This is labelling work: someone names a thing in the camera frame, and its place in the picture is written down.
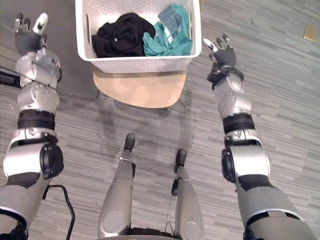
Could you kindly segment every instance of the clothing tag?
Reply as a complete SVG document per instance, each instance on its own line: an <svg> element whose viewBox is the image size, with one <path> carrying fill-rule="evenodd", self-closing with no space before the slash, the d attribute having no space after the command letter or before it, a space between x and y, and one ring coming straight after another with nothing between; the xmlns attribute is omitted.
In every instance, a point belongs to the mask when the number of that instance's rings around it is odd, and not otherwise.
<svg viewBox="0 0 320 240"><path fill-rule="evenodd" d="M172 40L173 40L172 36L169 36L169 37L168 37L168 42L169 42L169 44L171 44Z"/></svg>
<svg viewBox="0 0 320 240"><path fill-rule="evenodd" d="M164 27L164 33L165 33L165 35L166 35L167 38L171 35L170 32L169 32L169 30L168 30L168 28L167 28L166 26Z"/></svg>
<svg viewBox="0 0 320 240"><path fill-rule="evenodd" d="M170 32L166 26L164 27L164 33L165 33L166 37L168 38L169 44L171 44L173 37L170 35Z"/></svg>

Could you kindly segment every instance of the black cable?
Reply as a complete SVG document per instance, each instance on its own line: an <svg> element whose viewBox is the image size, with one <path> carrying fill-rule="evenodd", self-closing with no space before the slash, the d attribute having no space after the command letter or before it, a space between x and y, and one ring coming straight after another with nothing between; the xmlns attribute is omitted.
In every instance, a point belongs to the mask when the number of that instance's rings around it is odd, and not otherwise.
<svg viewBox="0 0 320 240"><path fill-rule="evenodd" d="M165 228L164 228L164 232L165 232L165 233L167 232L167 226L168 226L168 224L169 224L169 226L170 226L170 228L171 228L170 234L172 234L172 232L174 231L174 229L172 228L170 221L168 221L168 222L166 223Z"/></svg>
<svg viewBox="0 0 320 240"><path fill-rule="evenodd" d="M46 195L47 195L47 192L48 192L49 188L61 188L63 190L66 205L68 206L69 211L71 213L71 222L70 222L70 225L69 225L68 233L67 233L66 238L65 238L66 240L69 240L70 236L71 236L72 229L73 229L74 224L75 224L76 215L75 215L74 208L72 207L71 202L69 200L67 189L62 185L49 185L47 187L46 191L44 192L44 195L43 195L42 199L46 198Z"/></svg>
<svg viewBox="0 0 320 240"><path fill-rule="evenodd" d="M59 67L59 74L60 74L60 77L59 77L59 79L56 81L56 83L60 82L60 81L61 81L61 78L62 78L62 69L61 69L61 67Z"/></svg>

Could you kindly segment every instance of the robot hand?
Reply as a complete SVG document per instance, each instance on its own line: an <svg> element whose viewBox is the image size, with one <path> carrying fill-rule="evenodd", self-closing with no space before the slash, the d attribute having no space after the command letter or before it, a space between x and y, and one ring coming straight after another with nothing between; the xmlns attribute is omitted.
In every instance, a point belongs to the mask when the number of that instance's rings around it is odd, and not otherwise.
<svg viewBox="0 0 320 240"><path fill-rule="evenodd" d="M236 54L234 48L230 45L230 38L224 33L222 35L224 42L220 37L216 38L216 42L219 44L220 49L217 48L208 38L203 38L202 43L205 47L211 50L209 58L213 61L213 67L207 80L212 83L212 89L224 79L228 73L234 73L238 75L243 81L244 75L241 71L235 68Z"/></svg>
<svg viewBox="0 0 320 240"><path fill-rule="evenodd" d="M18 13L14 23L15 30L15 48L20 55L26 55L29 52L36 53L43 47L47 47L47 35L43 33L48 25L49 17L42 13L36 20L33 29L30 31L30 19Z"/></svg>

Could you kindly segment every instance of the laundry basket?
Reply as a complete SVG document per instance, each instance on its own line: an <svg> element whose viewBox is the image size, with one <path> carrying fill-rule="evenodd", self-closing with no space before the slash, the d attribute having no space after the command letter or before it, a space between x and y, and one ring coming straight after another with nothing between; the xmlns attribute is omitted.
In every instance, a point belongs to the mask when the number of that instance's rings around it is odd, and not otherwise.
<svg viewBox="0 0 320 240"><path fill-rule="evenodd" d="M169 4L184 6L189 14L192 49L184 56L134 56L98 58L91 36L106 22L114 23L125 13L136 13L151 24ZM180 71L201 52L199 0L75 0L76 40L79 56L104 73L156 73Z"/></svg>

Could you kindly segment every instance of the robot leg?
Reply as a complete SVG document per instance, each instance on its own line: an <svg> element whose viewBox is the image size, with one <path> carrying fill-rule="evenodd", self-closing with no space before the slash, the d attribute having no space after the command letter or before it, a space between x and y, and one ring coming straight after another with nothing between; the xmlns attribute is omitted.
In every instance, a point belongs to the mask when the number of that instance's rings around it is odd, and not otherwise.
<svg viewBox="0 0 320 240"><path fill-rule="evenodd" d="M109 187L99 217L98 237L126 235L130 229L133 177L135 164L132 162L132 149L135 136L126 136L119 164Z"/></svg>
<svg viewBox="0 0 320 240"><path fill-rule="evenodd" d="M205 228L196 191L185 170L186 151L180 149L176 155L176 179L173 181L171 194L177 196L175 208L176 238L182 240L203 240Z"/></svg>

